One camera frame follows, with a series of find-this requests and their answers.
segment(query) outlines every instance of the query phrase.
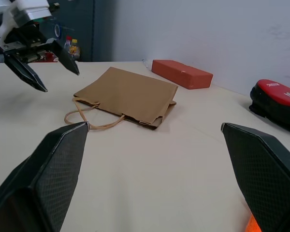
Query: brown paper bag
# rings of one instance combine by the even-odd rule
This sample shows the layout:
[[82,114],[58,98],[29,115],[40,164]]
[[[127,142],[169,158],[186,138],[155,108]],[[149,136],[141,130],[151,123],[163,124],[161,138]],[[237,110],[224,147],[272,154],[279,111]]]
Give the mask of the brown paper bag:
[[[150,129],[156,129],[176,105],[173,101],[178,86],[151,77],[132,72],[109,68],[97,81],[75,93],[73,101],[83,120],[87,121],[83,111],[93,108],[120,116],[112,124],[96,127],[93,130],[108,129],[124,119],[136,122]],[[77,102],[89,105],[81,109]]]

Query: white table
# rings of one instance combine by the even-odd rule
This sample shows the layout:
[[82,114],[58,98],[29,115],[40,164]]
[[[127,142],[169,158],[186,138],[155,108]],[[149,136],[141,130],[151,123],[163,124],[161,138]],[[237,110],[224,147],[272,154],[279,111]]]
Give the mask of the white table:
[[[41,93],[0,64],[0,184],[48,132],[65,126],[73,94],[110,66],[164,80],[141,62],[79,63],[80,76],[60,64],[33,64],[49,89]],[[88,134],[63,232],[244,231],[249,209],[220,125],[259,129],[289,150],[290,133],[248,111],[248,97],[216,86],[179,87],[174,100],[178,105],[156,131],[123,122]],[[95,124],[116,119],[98,110],[87,118]]]

